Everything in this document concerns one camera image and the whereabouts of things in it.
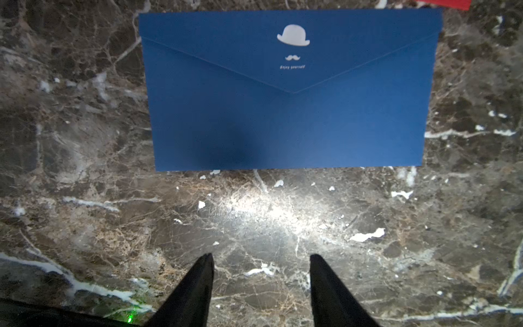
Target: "mustache illustration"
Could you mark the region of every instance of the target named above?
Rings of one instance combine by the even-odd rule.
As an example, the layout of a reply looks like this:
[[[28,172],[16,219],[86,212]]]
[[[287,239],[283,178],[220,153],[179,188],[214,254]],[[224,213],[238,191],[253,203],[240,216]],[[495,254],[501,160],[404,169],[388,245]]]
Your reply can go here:
[[[287,57],[285,57],[285,60],[287,61],[291,61],[291,60],[299,60],[300,57],[298,57],[297,55],[288,55]]]

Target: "dark marble surface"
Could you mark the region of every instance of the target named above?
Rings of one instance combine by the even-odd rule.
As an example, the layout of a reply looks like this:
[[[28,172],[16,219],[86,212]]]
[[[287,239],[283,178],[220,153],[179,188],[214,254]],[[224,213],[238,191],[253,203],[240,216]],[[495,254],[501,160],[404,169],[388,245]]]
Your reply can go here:
[[[138,13],[377,2],[1,0],[0,297],[141,323],[212,252],[209,326],[312,326],[320,253],[383,326],[521,326],[521,1],[445,10],[421,167],[154,172]]]

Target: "white speck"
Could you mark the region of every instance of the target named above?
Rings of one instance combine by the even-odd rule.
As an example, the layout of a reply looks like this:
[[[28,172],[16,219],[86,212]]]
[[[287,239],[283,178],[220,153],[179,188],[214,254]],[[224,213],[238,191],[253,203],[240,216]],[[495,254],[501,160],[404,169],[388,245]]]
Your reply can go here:
[[[396,197],[398,195],[401,195],[402,197],[404,197],[405,199],[408,200],[411,197],[412,193],[414,193],[414,191],[410,191],[410,192],[405,192],[405,191],[394,192],[394,191],[392,191],[391,192],[391,196],[392,197]]]
[[[503,16],[496,16],[496,18],[499,24],[492,28],[492,33],[499,35],[499,32],[501,31],[501,23],[503,22]]]
[[[15,210],[13,210],[13,213],[15,216],[20,217],[26,214],[26,210],[22,207],[16,207]]]
[[[105,91],[106,83],[105,80],[107,79],[107,72],[99,73],[96,75],[96,77],[93,79],[93,86],[98,90],[98,95],[102,100],[105,102],[108,102],[110,97]]]
[[[384,9],[387,5],[387,0],[380,0],[374,8],[376,9]]]
[[[517,132],[513,132],[513,131],[511,131],[511,130],[509,130],[509,129],[504,130],[504,131],[500,131],[500,130],[498,130],[498,129],[495,129],[495,130],[494,130],[494,134],[498,134],[498,135],[502,135],[502,136],[512,136],[512,135],[514,135],[514,134],[516,134],[516,133],[517,133]]]
[[[267,276],[274,276],[274,272],[271,270],[271,268],[274,269],[274,267],[272,267],[272,264],[270,267],[267,266],[266,263],[262,263],[261,264],[261,269],[259,268],[254,268],[254,269],[251,269],[249,271],[247,271],[246,273],[243,273],[245,276],[249,277],[249,276],[252,276],[252,275],[256,275],[256,274],[259,274],[259,273],[265,273],[265,275]]]
[[[45,93],[51,92],[51,85],[47,83],[46,81],[40,81],[40,90],[44,91]]]
[[[405,179],[405,176],[407,176],[407,169],[405,169],[405,167],[400,167],[397,170],[396,178],[397,179]]]
[[[129,281],[132,281],[133,283],[137,284],[141,288],[148,288],[149,282],[143,278],[131,278]]]
[[[352,236],[350,238],[350,240],[356,241],[356,242],[364,242],[364,241],[368,240],[369,238],[380,238],[383,235],[385,235],[385,228],[378,228],[378,229],[376,229],[376,232],[374,232],[374,233],[368,233],[368,234],[357,233],[356,235]]]
[[[416,175],[417,175],[417,169],[416,169],[416,167],[412,166],[411,170],[408,172],[407,177],[405,179],[405,182],[407,183],[408,187],[414,186],[414,179],[416,178]]]

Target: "white marble vein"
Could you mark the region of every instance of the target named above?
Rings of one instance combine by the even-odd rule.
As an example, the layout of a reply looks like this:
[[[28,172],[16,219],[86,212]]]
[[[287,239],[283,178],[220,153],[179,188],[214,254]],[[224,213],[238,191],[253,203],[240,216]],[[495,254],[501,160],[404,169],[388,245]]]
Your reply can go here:
[[[77,199],[73,196],[64,196],[62,201],[71,202],[71,203],[81,205],[81,206],[101,207],[101,208],[107,209],[109,211],[120,212],[120,209],[118,209],[115,206],[112,206],[112,204],[127,203],[127,202],[131,202],[131,201],[161,202],[162,200],[155,196],[154,198],[130,198],[130,199],[120,199],[120,200],[114,200],[114,201],[98,202],[98,201],[88,201],[88,200]]]
[[[501,284],[497,290],[499,296],[507,295],[509,288],[523,275],[523,263],[521,262],[521,256],[523,255],[523,239],[519,243],[514,255],[514,270],[512,274]]]
[[[31,250],[28,249],[28,252],[31,254],[34,254],[38,257],[45,257],[41,254],[40,250]],[[80,290],[86,290],[95,294],[98,294],[100,296],[116,296],[117,298],[121,299],[124,302],[130,303],[137,307],[137,309],[140,309],[142,312],[147,311],[153,311],[152,306],[150,305],[143,305],[140,304],[138,301],[133,300],[131,296],[134,295],[134,292],[132,291],[122,291],[118,289],[108,289],[104,286],[97,285],[97,284],[91,284],[86,283],[84,281],[79,281],[74,277],[72,272],[59,264],[55,263],[52,260],[49,260],[49,262],[42,262],[42,261],[34,261],[34,260],[24,260],[19,259],[17,257],[9,256],[5,253],[0,252],[0,259],[15,262],[22,265],[28,265],[36,267],[40,270],[43,270],[45,273],[55,272],[61,276],[63,276],[70,284],[71,288],[69,289],[69,294],[74,295],[77,291]]]
[[[262,191],[264,193],[267,193],[268,192],[267,185],[265,185],[265,183],[263,182],[263,179],[260,177],[260,174],[258,174],[258,169],[253,169],[253,173],[254,173],[254,177],[256,178],[256,180],[260,183]]]
[[[387,0],[379,0],[379,2],[374,6],[376,9],[384,9],[387,6]]]
[[[114,314],[117,314],[119,312],[134,312],[134,313],[144,313],[144,312],[147,312],[149,310],[144,310],[142,308],[137,308],[137,307],[127,307],[127,308],[122,308],[122,309],[118,309],[118,310],[115,310],[111,313],[108,313],[104,316],[104,318],[108,318]]]
[[[115,64],[122,60],[123,58],[127,57],[127,55],[134,50],[140,43],[142,43],[142,37],[138,36],[136,40],[131,44],[125,51],[123,51],[118,58],[115,60]]]
[[[523,308],[510,308],[498,305],[489,304],[485,299],[476,299],[476,301],[469,305],[467,309],[462,311],[439,311],[432,314],[425,315],[404,315],[401,318],[391,317],[375,317],[379,320],[389,321],[428,321],[435,319],[452,319],[452,318],[466,318],[477,315],[485,315],[494,312],[508,312],[512,314],[523,314]]]
[[[480,131],[480,132],[469,133],[467,131],[458,132],[457,130],[449,129],[448,131],[444,131],[444,132],[436,132],[436,133],[432,133],[430,131],[425,132],[425,138],[426,139],[442,139],[442,140],[446,140],[447,138],[449,138],[449,136],[459,136],[459,137],[468,139],[468,138],[471,138],[473,136],[483,135],[483,134],[488,134],[488,132]]]
[[[512,135],[517,134],[517,132],[511,131],[509,129],[506,129],[506,130],[495,129],[494,134],[501,135],[501,136],[512,136]]]

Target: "bowler hat illustration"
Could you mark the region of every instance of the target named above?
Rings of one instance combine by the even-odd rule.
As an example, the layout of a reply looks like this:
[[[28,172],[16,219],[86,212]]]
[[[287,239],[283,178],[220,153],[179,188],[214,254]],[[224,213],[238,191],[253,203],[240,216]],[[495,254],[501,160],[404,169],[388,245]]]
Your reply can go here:
[[[305,29],[294,24],[285,26],[283,35],[278,34],[278,40],[296,47],[305,47],[311,43],[310,40],[305,40]]]

